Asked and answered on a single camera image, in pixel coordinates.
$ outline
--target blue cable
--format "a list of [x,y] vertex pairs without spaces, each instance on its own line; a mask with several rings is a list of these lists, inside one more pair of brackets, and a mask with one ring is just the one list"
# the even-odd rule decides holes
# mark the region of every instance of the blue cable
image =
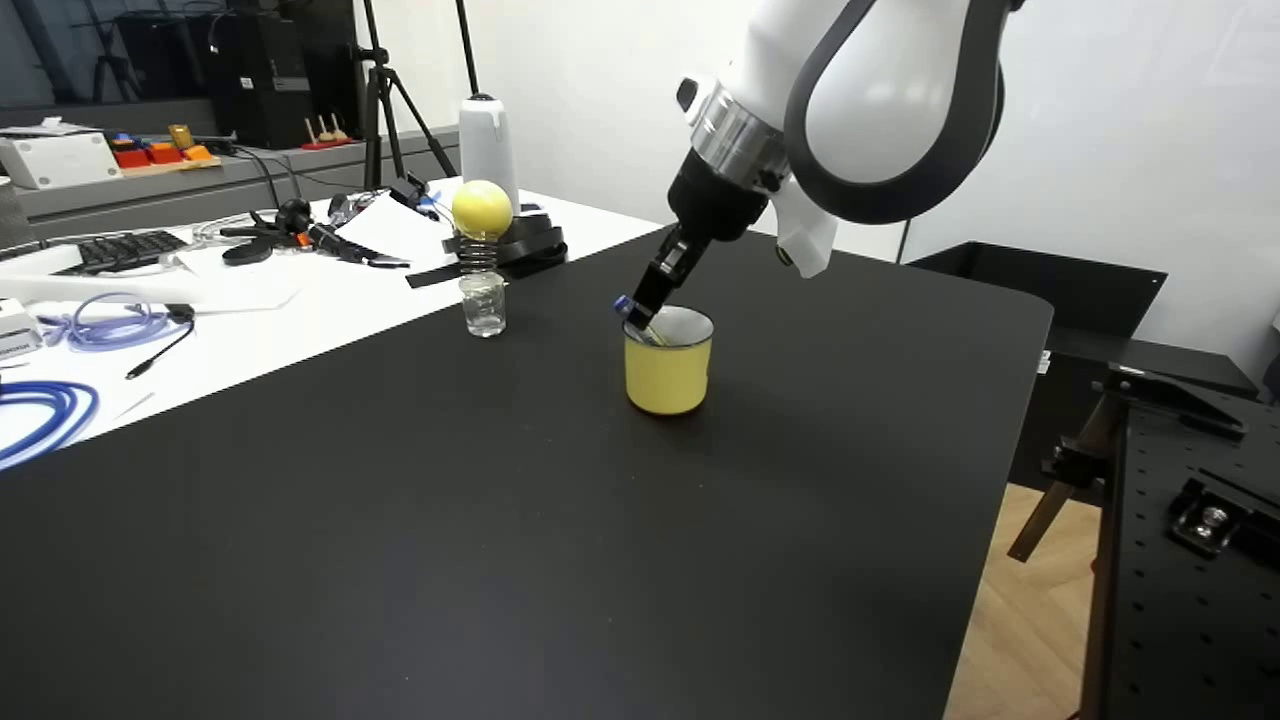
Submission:
[[0,407],[44,403],[51,415],[24,440],[0,449],[0,470],[64,449],[100,407],[96,388],[64,380],[0,384]]
[[42,317],[44,323],[51,323],[48,344],[69,341],[81,351],[117,351],[117,348],[148,344],[148,341],[172,331],[168,311],[148,311],[140,302],[126,302],[131,317],[85,318],[85,311],[100,300],[107,300],[107,294],[85,300],[64,318]]

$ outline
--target tennis ball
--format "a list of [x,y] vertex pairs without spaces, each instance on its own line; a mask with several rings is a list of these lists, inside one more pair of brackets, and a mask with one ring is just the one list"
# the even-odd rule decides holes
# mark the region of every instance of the tennis ball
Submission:
[[512,195],[493,181],[469,181],[449,204],[452,228],[469,239],[499,239],[512,228]]

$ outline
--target floor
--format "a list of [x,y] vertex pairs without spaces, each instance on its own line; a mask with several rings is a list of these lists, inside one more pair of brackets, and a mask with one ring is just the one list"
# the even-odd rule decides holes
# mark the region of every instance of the floor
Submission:
[[1042,493],[1008,484],[949,720],[1070,720],[1081,709],[1101,507],[1070,502],[1029,562],[1008,545]]

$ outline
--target yellow mug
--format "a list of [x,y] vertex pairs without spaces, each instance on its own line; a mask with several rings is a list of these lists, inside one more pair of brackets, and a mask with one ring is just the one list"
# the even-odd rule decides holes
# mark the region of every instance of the yellow mug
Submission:
[[650,341],[624,336],[629,398],[652,415],[684,415],[708,398],[717,323],[693,308],[661,308]]

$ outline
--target red object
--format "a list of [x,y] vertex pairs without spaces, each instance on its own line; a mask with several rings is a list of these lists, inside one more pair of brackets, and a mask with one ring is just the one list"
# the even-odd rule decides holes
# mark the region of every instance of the red object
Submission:
[[152,157],[144,149],[117,149],[114,151],[121,166],[144,166]]
[[179,164],[190,158],[176,145],[152,145],[152,164]]

